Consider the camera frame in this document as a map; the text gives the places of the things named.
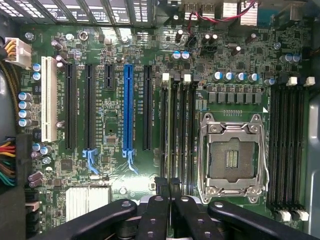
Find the chipset heatsink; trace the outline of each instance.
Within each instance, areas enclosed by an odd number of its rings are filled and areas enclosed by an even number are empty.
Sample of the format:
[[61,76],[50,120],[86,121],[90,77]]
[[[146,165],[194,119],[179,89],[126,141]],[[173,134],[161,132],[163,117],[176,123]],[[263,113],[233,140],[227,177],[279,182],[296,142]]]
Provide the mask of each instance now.
[[206,113],[201,119],[198,190],[202,202],[207,204],[212,197],[248,197],[256,203],[269,183],[261,116],[254,114],[250,122],[217,122]]

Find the cpu power connector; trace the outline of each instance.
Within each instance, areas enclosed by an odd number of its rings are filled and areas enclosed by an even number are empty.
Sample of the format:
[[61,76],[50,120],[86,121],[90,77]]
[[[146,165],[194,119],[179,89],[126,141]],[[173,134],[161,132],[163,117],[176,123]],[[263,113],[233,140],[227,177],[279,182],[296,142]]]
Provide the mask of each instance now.
[[41,57],[41,141],[57,140],[57,61]]
[[5,61],[25,69],[30,69],[31,68],[31,46],[16,37],[5,38],[6,43],[10,41],[13,41],[13,42],[9,43],[10,44],[9,48],[11,48],[11,50],[8,53],[8,57]]

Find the wire bundle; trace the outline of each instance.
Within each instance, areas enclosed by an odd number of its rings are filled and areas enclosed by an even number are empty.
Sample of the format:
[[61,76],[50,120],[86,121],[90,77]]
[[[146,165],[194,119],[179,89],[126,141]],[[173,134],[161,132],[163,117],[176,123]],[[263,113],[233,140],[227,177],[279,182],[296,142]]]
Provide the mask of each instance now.
[[[16,156],[16,147],[12,145],[14,138],[0,142],[0,155],[14,158]],[[0,180],[7,186],[13,187],[15,185],[15,169],[12,161],[1,159],[0,161]]]

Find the green circuit board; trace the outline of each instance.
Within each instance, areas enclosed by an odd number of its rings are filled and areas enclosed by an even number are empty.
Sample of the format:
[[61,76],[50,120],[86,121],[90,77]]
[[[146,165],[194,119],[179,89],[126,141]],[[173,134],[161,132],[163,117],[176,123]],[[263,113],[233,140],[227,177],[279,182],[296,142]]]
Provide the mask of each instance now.
[[[88,40],[79,39],[80,32],[88,33]],[[265,129],[265,144],[268,149],[269,120],[271,107],[271,91],[265,84],[266,79],[275,78],[279,72],[290,74],[309,71],[304,62],[299,64],[282,63],[279,58],[285,53],[300,54],[302,47],[310,44],[309,29],[292,27],[285,31],[275,31],[271,28],[257,28],[257,39],[246,44],[244,36],[230,36],[227,30],[216,30],[218,35],[216,52],[201,54],[201,37],[205,33],[212,33],[212,29],[194,29],[198,42],[193,47],[186,47],[188,35],[185,33],[180,43],[175,42],[176,30],[164,27],[154,30],[119,29],[119,32],[128,36],[123,43],[112,28],[107,27],[80,27],[80,26],[31,26],[22,27],[21,33],[32,32],[35,40],[32,46],[32,63],[41,64],[41,57],[54,57],[57,50],[51,46],[52,40],[57,40],[68,54],[68,62],[76,66],[76,148],[65,148],[64,129],[57,130],[57,141],[46,145],[52,146],[51,162],[43,163],[43,157],[33,160],[33,170],[41,171],[44,175],[43,183],[36,189],[40,192],[41,231],[45,232],[67,221],[66,218],[66,191],[71,187],[104,186],[110,189],[110,201],[128,198],[139,201],[142,196],[156,194],[154,178],[160,176],[160,145],[161,145],[161,103],[163,73],[173,76],[175,73],[197,75],[200,77],[195,94],[195,144],[193,156],[192,192],[198,196],[197,169],[199,146],[199,122],[205,113],[212,113],[219,122],[249,122],[254,114],[259,114]],[[66,40],[66,34],[72,34],[74,39]],[[282,43],[280,50],[274,44]],[[232,56],[229,43],[236,43],[242,47],[241,52]],[[174,51],[189,51],[189,60],[173,60]],[[94,175],[88,169],[88,161],[83,157],[85,144],[85,65],[93,65],[95,75],[95,139],[97,148],[95,167],[99,172],[99,179],[91,178]],[[105,89],[105,64],[114,66],[113,90]],[[124,134],[124,65],[133,65],[133,147],[135,149],[134,166],[138,174],[129,169],[127,158],[123,157]],[[152,113],[151,113],[151,149],[143,150],[144,136],[144,66],[152,66]],[[215,72],[232,72],[235,75],[256,73],[258,80],[243,83],[234,79],[225,83],[213,81]],[[35,143],[39,142],[41,126],[41,92],[39,81],[33,79],[33,71],[24,70],[21,73],[21,90],[32,94],[32,117],[37,122],[23,131],[32,133]],[[57,72],[57,116],[56,120],[64,121],[66,117],[65,104],[65,73]],[[212,100],[211,93],[216,93]],[[244,100],[236,98],[230,100],[228,94],[244,94]],[[181,122],[180,91],[177,92],[177,112],[170,112],[176,120]],[[177,141],[177,150],[181,142]],[[304,186],[305,153],[302,152],[301,189]],[[165,172],[170,177],[181,177],[178,170],[172,171],[170,162],[166,163]],[[185,191],[186,181],[182,181],[182,190]],[[241,205],[254,212],[271,217],[266,208],[267,193],[263,193],[259,201],[251,204],[246,197],[228,197],[228,201]],[[302,222],[291,221],[286,223],[293,228],[302,230]]]

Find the heatsink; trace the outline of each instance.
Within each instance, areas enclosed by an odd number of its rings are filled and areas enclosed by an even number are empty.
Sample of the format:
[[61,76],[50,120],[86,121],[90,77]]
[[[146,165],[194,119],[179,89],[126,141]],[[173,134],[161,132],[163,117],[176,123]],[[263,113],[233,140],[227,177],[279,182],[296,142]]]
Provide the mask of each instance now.
[[41,57],[41,141],[57,140],[57,61]]

